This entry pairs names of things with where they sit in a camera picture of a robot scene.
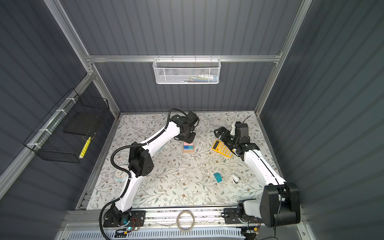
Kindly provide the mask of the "teal green block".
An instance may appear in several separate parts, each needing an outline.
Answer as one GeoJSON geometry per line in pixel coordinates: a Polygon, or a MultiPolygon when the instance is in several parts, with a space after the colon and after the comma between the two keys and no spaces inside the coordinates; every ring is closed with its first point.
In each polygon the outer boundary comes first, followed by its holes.
{"type": "Polygon", "coordinates": [[[214,173],[214,177],[218,183],[223,181],[223,178],[220,173],[214,173]]]}

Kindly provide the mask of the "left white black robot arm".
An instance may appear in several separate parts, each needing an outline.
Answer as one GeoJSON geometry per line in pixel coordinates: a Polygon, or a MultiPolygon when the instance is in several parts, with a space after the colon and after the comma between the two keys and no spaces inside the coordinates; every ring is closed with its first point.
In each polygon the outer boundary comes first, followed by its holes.
{"type": "Polygon", "coordinates": [[[152,157],[174,139],[184,143],[193,143],[196,133],[195,128],[200,122],[199,117],[192,111],[185,113],[179,109],[170,109],[164,127],[148,139],[116,149],[110,158],[112,166],[128,175],[120,196],[107,203],[101,210],[100,224],[108,218],[115,226],[125,227],[136,219],[132,217],[131,210],[136,192],[144,180],[154,169],[152,157]],[[129,150],[128,168],[123,168],[115,163],[115,156],[123,150],[129,150]]]}

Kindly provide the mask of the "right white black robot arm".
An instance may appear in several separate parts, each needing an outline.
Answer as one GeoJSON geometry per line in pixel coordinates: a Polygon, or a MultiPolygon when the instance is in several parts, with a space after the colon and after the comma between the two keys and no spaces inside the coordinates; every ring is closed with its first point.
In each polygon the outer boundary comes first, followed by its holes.
{"type": "Polygon", "coordinates": [[[266,227],[278,227],[301,222],[300,194],[294,183],[280,177],[265,160],[257,144],[251,142],[246,123],[235,122],[231,130],[220,127],[214,130],[215,137],[255,174],[263,189],[261,200],[240,200],[237,217],[249,221],[261,219],[266,227]]]}

